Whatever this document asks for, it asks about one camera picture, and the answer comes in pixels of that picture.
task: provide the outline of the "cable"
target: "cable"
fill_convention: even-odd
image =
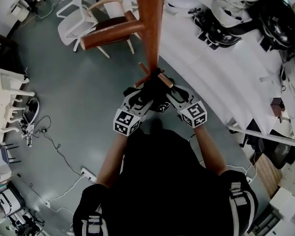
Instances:
[[[61,144],[58,144],[57,146],[55,145],[55,143],[54,143],[54,141],[53,141],[53,139],[51,139],[50,137],[48,137],[48,136],[46,136],[45,135],[45,133],[47,132],[47,130],[51,127],[51,125],[52,125],[52,121],[51,121],[51,118],[50,118],[50,116],[43,116],[35,125],[36,126],[38,126],[38,124],[44,119],[44,118],[48,118],[49,119],[49,121],[50,121],[50,124],[49,124],[49,126],[48,127],[46,127],[46,128],[44,128],[44,129],[37,129],[36,131],[32,131],[31,133],[29,133],[26,137],[27,138],[30,138],[30,136],[34,136],[35,138],[39,138],[39,136],[35,136],[35,134],[36,133],[42,133],[43,135],[44,135],[44,137],[45,138],[47,138],[49,141],[51,141],[52,143],[53,143],[53,146],[54,146],[54,148],[55,148],[55,150],[57,151],[57,153],[59,154],[59,155],[61,155],[63,158],[64,158],[64,160],[65,160],[65,162],[66,162],[66,164],[67,164],[67,166],[75,173],[75,174],[78,174],[79,176],[82,176],[82,174],[79,174],[78,172],[76,172],[70,165],[69,165],[69,163],[68,163],[68,161],[66,160],[66,158],[65,158],[65,156],[58,150],[60,147],[61,147]]]
[[[256,164],[255,156],[256,156],[256,153],[254,154],[254,164]],[[255,176],[254,176],[254,178],[251,180],[250,183],[252,183],[252,181],[255,179],[256,176],[257,176],[257,167],[256,167],[256,173],[255,173]]]
[[[51,139],[51,138],[49,138],[49,137],[47,137],[46,135],[45,135],[45,133],[43,133],[43,135],[44,135],[44,137],[45,138],[47,138],[49,141],[51,141],[52,143],[53,143],[53,146],[54,146],[54,148],[55,148],[55,150],[57,151],[57,153],[59,154],[59,155],[61,155],[63,158],[64,158],[64,160],[65,160],[65,162],[66,162],[66,164],[68,165],[68,167],[75,173],[75,174],[78,174],[79,176],[82,176],[82,174],[79,174],[79,173],[77,173],[70,165],[69,165],[69,163],[67,162],[67,159],[65,158],[65,156],[58,150],[60,147],[61,147],[61,144],[58,144],[57,146],[55,145],[55,143],[54,143],[54,141],[53,141],[53,139]]]
[[[33,189],[33,184],[32,183],[30,183],[30,185],[28,185],[27,183],[25,183],[22,179],[21,179],[21,176],[19,176],[19,174],[16,174],[18,177],[19,177],[19,179],[20,179],[20,181],[23,183],[23,184],[25,184],[29,189],[31,189],[43,202],[44,202],[44,204],[46,204],[47,205],[47,203],[46,203],[46,200],[44,200],[34,189]]]
[[[44,202],[44,204],[50,209],[50,210],[52,210],[52,211],[54,211],[54,212],[58,212],[58,211],[60,211],[61,209],[65,209],[65,210],[67,210],[67,211],[69,211],[72,215],[74,215],[74,213],[72,212],[72,211],[70,211],[70,210],[68,210],[67,208],[65,208],[65,207],[60,207],[58,210],[54,210],[54,209],[52,209],[51,207],[49,207],[48,206],[48,203],[46,202],[46,201],[49,201],[49,200],[44,200],[34,189],[33,189],[33,184],[32,183],[30,183],[30,185],[28,186],[22,179],[21,179],[21,177],[18,175],[18,174],[16,174],[19,178],[20,178],[20,181],[23,183],[23,184],[25,184],[28,188],[30,188],[43,202]]]
[[[70,187],[70,189],[68,189],[65,193],[63,193],[62,195],[60,195],[59,197],[56,197],[56,198],[53,198],[53,199],[48,199],[48,201],[50,200],[56,200],[56,199],[59,199],[59,198],[62,198],[65,194],[67,194],[70,190],[72,190],[75,185],[78,183],[78,181],[80,181],[82,178],[86,177],[86,175],[83,175],[82,177],[80,177],[78,180],[76,180],[76,182],[74,183],[74,185],[72,187]]]
[[[43,18],[45,18],[45,17],[48,17],[49,15],[50,15],[50,13],[52,13],[53,12],[53,10],[54,10],[54,5],[56,4],[56,7],[58,6],[58,4],[59,4],[60,2],[55,2],[53,5],[51,5],[51,11],[47,14],[47,15],[45,15],[45,16],[43,16],[43,17],[40,17],[39,15],[37,15],[40,19],[43,19]]]
[[[58,212],[58,211],[60,211],[61,209],[64,209],[64,210],[67,210],[68,212],[70,212],[72,215],[74,215],[74,213],[73,213],[72,211],[68,210],[68,209],[65,208],[65,207],[60,207],[58,210],[51,209],[50,207],[48,207],[48,208],[49,208],[50,210],[54,211],[54,212]]]
[[[47,128],[44,128],[44,129],[46,129],[46,130],[48,130],[50,127],[51,127],[51,124],[52,124],[52,122],[51,122],[51,118],[50,118],[50,116],[43,116],[35,125],[36,126],[38,126],[38,124],[44,119],[44,118],[49,118],[49,121],[50,121],[50,124],[49,124],[49,126],[47,127]],[[35,132],[34,132],[34,130],[33,130],[33,132],[31,133],[31,135],[32,134],[36,134],[37,132],[39,132],[41,129],[37,129]]]
[[[29,19],[25,24],[21,25],[20,28],[24,27],[25,25],[27,25],[34,17],[37,17],[37,14],[33,17],[31,17],[31,19]]]
[[[230,166],[230,167],[233,167],[233,168],[242,168],[245,171],[245,175],[247,174],[247,171],[242,166],[233,166],[233,165],[226,165],[226,166]]]

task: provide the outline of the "wooden chair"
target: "wooden chair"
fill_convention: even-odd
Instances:
[[[25,75],[18,55],[18,44],[8,37],[0,35],[0,68]]]
[[[121,9],[122,11],[124,12],[124,9],[123,9],[123,6],[122,6],[122,0],[102,0],[102,1],[99,1],[95,4],[93,4],[92,6],[90,6],[88,9],[87,9],[87,13],[90,13],[92,9],[100,6],[100,5],[103,5],[105,3],[109,3],[109,2],[118,2],[121,6]],[[108,20],[105,20],[103,22],[99,22],[96,26],[96,31],[100,31],[102,29],[106,29],[106,28],[111,28],[113,26],[116,26],[116,25],[119,25],[119,24],[123,24],[123,23],[127,23],[127,19],[125,16],[121,16],[121,17],[115,17],[115,18],[110,18]],[[116,42],[120,42],[120,41],[127,41],[128,42],[128,45],[130,47],[130,50],[132,52],[132,54],[134,54],[134,50],[133,50],[133,47],[132,47],[132,44],[131,44],[131,41],[130,41],[130,34],[128,35],[123,35],[121,36],[120,38],[116,38],[116,39],[112,39],[111,41],[108,41],[108,42],[105,42],[103,43],[103,45],[108,45],[108,44],[112,44],[112,43],[116,43]],[[106,57],[110,57],[106,52],[104,52],[103,50],[101,50],[105,55]]]

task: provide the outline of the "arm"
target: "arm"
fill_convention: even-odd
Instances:
[[[208,134],[204,125],[196,127],[194,131],[196,133],[206,168],[220,176],[223,172],[227,171],[227,167],[224,159],[215,146],[214,141]]]
[[[114,184],[120,173],[123,151],[126,147],[127,140],[128,137],[117,134],[98,173],[96,183],[104,185],[107,188],[110,188]]]

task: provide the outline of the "electrical cord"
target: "electrical cord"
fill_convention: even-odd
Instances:
[[[255,157],[256,157],[256,153],[254,154],[254,164],[256,164],[256,161],[255,161]],[[257,167],[256,167],[256,173],[255,173],[255,176],[254,178],[251,180],[251,182],[255,179],[255,177],[257,176]]]
[[[74,183],[73,186],[70,187],[70,189],[68,189],[65,193],[63,193],[62,195],[60,195],[59,197],[56,197],[56,198],[53,198],[53,199],[48,199],[48,201],[50,200],[56,200],[56,199],[59,199],[59,198],[62,198],[65,194],[67,194],[70,190],[72,190],[75,185],[78,183],[78,181],[80,181],[81,179],[83,179],[84,177],[86,177],[86,175],[82,175],[78,180],[76,180],[76,182]]]
[[[245,175],[247,174],[247,171],[246,171],[245,168],[242,167],[242,166],[233,166],[233,165],[226,165],[226,166],[233,167],[233,168],[242,168],[242,169],[245,171]]]
[[[59,155],[61,155],[64,158],[64,161],[66,162],[67,166],[77,175],[82,176],[82,174],[79,174],[78,172],[76,172],[68,163],[67,159],[65,158],[65,156],[58,150],[61,147],[61,144],[58,144],[57,146],[55,145],[53,139],[51,139],[50,137],[46,136],[45,133],[43,133],[44,137],[47,138],[49,141],[51,141],[53,143],[53,146],[55,148],[55,150],[57,151],[57,153]]]
[[[54,9],[56,9],[56,7],[58,6],[58,4],[61,2],[61,0],[59,1],[59,2],[55,2],[52,6],[51,6],[51,11],[47,14],[47,15],[45,15],[45,16],[43,16],[43,17],[40,17],[39,15],[37,15],[40,19],[43,19],[44,20],[44,18],[46,18],[46,17],[48,17],[53,11],[54,11]]]
[[[67,208],[65,208],[65,207],[60,207],[58,210],[54,210],[54,209],[52,209],[51,207],[49,207],[48,206],[48,203],[47,203],[47,201],[49,202],[49,200],[45,200],[45,199],[43,199],[34,189],[33,189],[33,184],[32,183],[30,183],[30,185],[28,185],[28,184],[26,184],[22,179],[21,179],[21,177],[19,176],[19,174],[16,174],[19,178],[20,178],[20,181],[23,183],[23,184],[25,184],[28,188],[30,188],[43,202],[44,202],[44,204],[50,209],[50,210],[52,210],[53,212],[58,212],[58,211],[60,211],[61,209],[64,209],[64,210],[67,210],[68,212],[70,212],[72,215],[74,215],[74,213],[72,212],[72,211],[70,211],[70,210],[68,210]],[[68,190],[68,191],[70,191],[74,186],[75,186],[75,184],[80,180],[80,179],[82,179],[83,177],[81,177],[81,178],[79,178],[75,183],[74,183],[74,185]]]
[[[75,171],[75,170],[71,167],[71,165],[68,163],[68,161],[67,161],[67,159],[65,158],[65,156],[59,151],[59,148],[61,147],[61,144],[58,144],[58,145],[56,146],[55,143],[54,143],[54,141],[53,141],[53,139],[51,139],[50,137],[48,137],[48,136],[45,135],[45,133],[48,131],[48,129],[49,129],[49,128],[51,127],[51,125],[52,125],[52,121],[51,121],[50,116],[43,116],[43,117],[42,117],[42,118],[41,118],[41,119],[40,119],[35,125],[38,126],[38,124],[39,124],[43,119],[45,119],[45,118],[48,118],[48,119],[49,119],[49,121],[50,121],[49,126],[46,127],[46,128],[43,128],[43,129],[37,129],[36,131],[33,130],[33,131],[32,131],[31,133],[29,133],[26,137],[34,136],[35,138],[39,138],[39,136],[35,136],[35,134],[38,133],[38,132],[39,132],[39,134],[42,133],[46,139],[48,139],[49,141],[52,142],[52,144],[53,144],[55,150],[57,151],[57,153],[58,153],[59,155],[61,155],[61,156],[64,158],[64,161],[66,162],[67,166],[68,166],[68,167],[69,167],[69,168],[70,168],[75,174],[78,174],[79,176],[82,176],[82,174],[78,173],[77,171]]]

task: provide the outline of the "gray floor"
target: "gray floor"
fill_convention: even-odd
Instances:
[[[48,0],[45,11],[58,0]],[[67,4],[61,3],[56,10]],[[58,35],[58,24],[61,21],[52,13],[42,22],[35,19],[18,29],[13,39],[18,42],[20,56],[24,67],[28,67],[30,83],[27,90],[37,93],[41,109],[38,119],[49,115],[52,126],[48,134],[67,158],[69,164],[79,171],[83,166],[97,174],[104,160],[112,139],[113,118],[117,108],[123,101],[123,91],[144,76],[138,67],[144,61],[144,50],[140,40],[132,37],[135,50],[132,55],[126,42],[105,46],[111,55],[106,58],[98,49],[74,53],[73,45],[64,46]],[[162,58],[159,65],[166,69],[166,74],[175,79],[177,84],[188,86]],[[206,127],[223,153],[228,164],[248,168],[250,162],[242,149],[231,137],[226,127],[206,105],[208,121]],[[174,130],[184,138],[190,137],[192,129],[181,122],[175,110],[170,108],[160,115],[164,127]],[[39,127],[48,126],[46,119]],[[28,148],[21,140],[20,133],[11,133],[7,142],[15,142],[20,147],[13,150],[22,162],[11,165],[13,174],[20,173],[21,178],[14,175],[13,183],[26,200],[28,207],[39,212],[46,220],[45,230],[50,235],[65,235],[62,229],[69,230],[72,214],[66,210],[55,213],[48,209],[41,199],[28,187],[32,188],[44,199],[57,197],[64,193],[78,179],[57,154],[50,141],[41,136]],[[201,159],[201,153],[195,149]],[[248,172],[254,176],[254,168]],[[51,202],[54,210],[65,207],[74,212],[84,188],[89,186],[86,179],[81,180],[63,198]],[[266,207],[269,197],[257,177],[251,184],[259,199],[259,213]]]

